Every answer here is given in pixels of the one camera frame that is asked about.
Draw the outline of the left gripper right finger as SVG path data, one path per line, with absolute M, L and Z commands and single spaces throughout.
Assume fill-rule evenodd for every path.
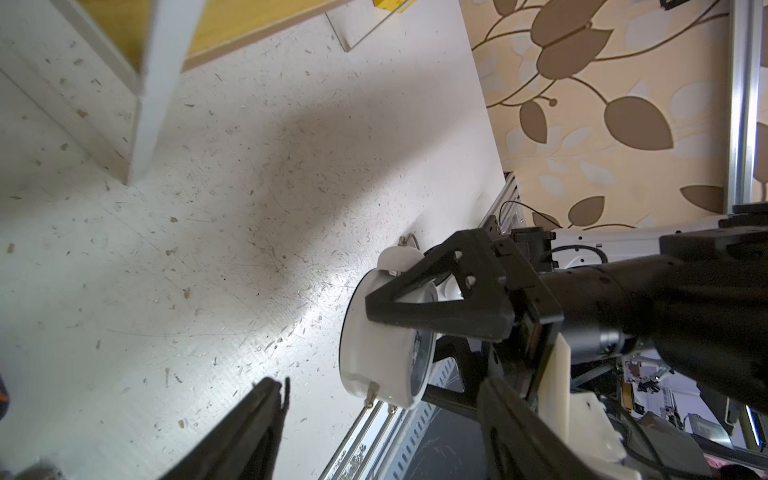
M 477 395 L 490 479 L 595 479 L 503 378 L 485 379 Z

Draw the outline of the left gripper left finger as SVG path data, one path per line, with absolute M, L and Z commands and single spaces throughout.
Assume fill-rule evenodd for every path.
M 270 479 L 289 409 L 290 380 L 265 377 L 163 477 Z

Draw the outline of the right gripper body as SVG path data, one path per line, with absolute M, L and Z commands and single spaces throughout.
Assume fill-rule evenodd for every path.
M 514 319 L 509 337 L 488 344 L 488 374 L 503 377 L 529 404 L 538 407 L 538 388 L 564 320 L 564 311 L 545 285 L 554 270 L 550 249 L 555 234 L 540 227 L 511 230 L 494 243 L 507 269 L 506 288 Z

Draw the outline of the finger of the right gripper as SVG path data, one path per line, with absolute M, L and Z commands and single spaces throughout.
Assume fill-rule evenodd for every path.
M 477 396 L 488 373 L 488 348 L 480 340 L 444 335 L 435 345 L 437 379 L 423 394 L 426 403 L 477 420 Z
M 368 319 L 498 343 L 515 313 L 507 273 L 485 229 L 462 230 L 365 298 Z

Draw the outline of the white twin-bell clock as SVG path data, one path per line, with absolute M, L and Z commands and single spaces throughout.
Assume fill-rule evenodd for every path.
M 347 393 L 404 410 L 421 401 L 429 380 L 437 334 L 376 323 L 366 313 L 368 294 L 423 258 L 409 244 L 383 250 L 357 285 L 347 307 L 339 344 L 339 375 Z

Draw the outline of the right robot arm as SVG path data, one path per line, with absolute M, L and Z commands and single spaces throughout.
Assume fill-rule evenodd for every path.
M 557 338 L 576 364 L 645 347 L 699 383 L 767 408 L 767 206 L 738 205 L 714 229 L 673 233 L 656 255 L 558 269 L 556 235 L 503 231 L 495 218 L 454 233 L 366 296 L 376 323 L 439 335 L 468 389 L 426 400 L 468 418 L 484 379 L 509 380 L 541 405 Z

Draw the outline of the wooden two-tier shelf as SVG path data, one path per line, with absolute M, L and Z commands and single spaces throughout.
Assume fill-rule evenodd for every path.
M 398 13 L 373 1 L 56 1 L 135 98 L 125 179 L 149 169 L 180 75 L 323 15 L 345 53 Z

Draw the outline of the yellow cube box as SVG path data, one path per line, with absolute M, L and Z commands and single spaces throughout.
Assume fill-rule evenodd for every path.
M 389 13 L 405 11 L 415 0 L 373 0 L 373 6 Z

